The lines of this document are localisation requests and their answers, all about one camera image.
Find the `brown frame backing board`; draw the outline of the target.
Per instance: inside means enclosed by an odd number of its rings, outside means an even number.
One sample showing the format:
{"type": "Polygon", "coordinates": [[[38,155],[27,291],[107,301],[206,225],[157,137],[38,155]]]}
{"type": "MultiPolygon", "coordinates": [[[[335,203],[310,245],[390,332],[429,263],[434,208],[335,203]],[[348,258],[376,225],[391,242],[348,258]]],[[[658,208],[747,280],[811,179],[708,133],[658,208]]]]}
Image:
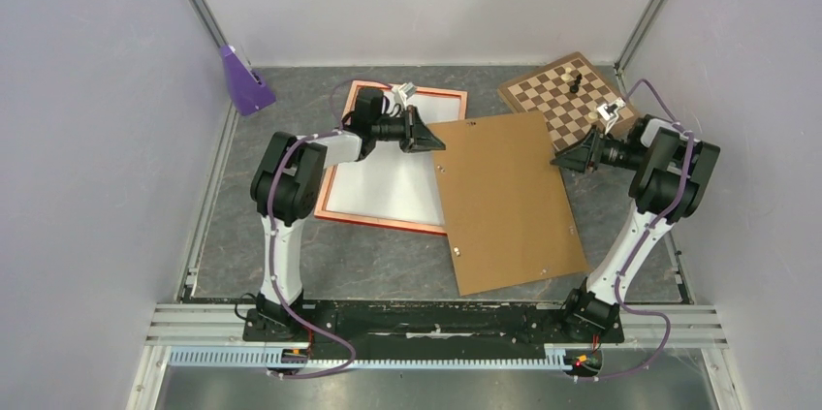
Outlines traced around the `brown frame backing board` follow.
{"type": "Polygon", "coordinates": [[[436,123],[432,154],[458,291],[589,269],[553,141],[538,112],[436,123]]]}

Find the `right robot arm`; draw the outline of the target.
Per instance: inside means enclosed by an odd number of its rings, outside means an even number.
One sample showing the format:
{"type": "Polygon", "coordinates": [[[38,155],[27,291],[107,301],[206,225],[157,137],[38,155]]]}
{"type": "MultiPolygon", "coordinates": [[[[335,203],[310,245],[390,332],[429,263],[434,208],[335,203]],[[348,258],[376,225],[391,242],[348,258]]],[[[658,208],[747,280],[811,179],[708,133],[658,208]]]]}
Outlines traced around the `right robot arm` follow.
{"type": "Polygon", "coordinates": [[[552,165],[588,173],[602,165],[633,172],[625,224],[605,259],[569,294],[557,319],[573,342],[619,343],[619,313],[630,284],[656,243],[691,216],[707,190],[719,146],[663,118],[637,120],[621,140],[592,128],[561,149],[552,165]]]}

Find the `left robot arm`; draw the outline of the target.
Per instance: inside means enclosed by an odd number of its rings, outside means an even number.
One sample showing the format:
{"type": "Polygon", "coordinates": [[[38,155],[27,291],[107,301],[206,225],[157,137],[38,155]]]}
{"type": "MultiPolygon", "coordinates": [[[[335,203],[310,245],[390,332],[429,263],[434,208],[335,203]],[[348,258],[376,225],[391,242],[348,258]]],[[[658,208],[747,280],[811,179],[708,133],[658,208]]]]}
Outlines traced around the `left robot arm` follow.
{"type": "Polygon", "coordinates": [[[249,342],[292,340],[317,327],[296,308],[303,293],[302,231],[313,212],[326,169],[364,160],[379,142],[394,142],[406,154],[442,151],[446,145],[427,127],[410,99],[411,82],[365,86],[339,125],[323,133],[275,133],[250,186],[265,237],[264,280],[244,317],[249,342]]]}

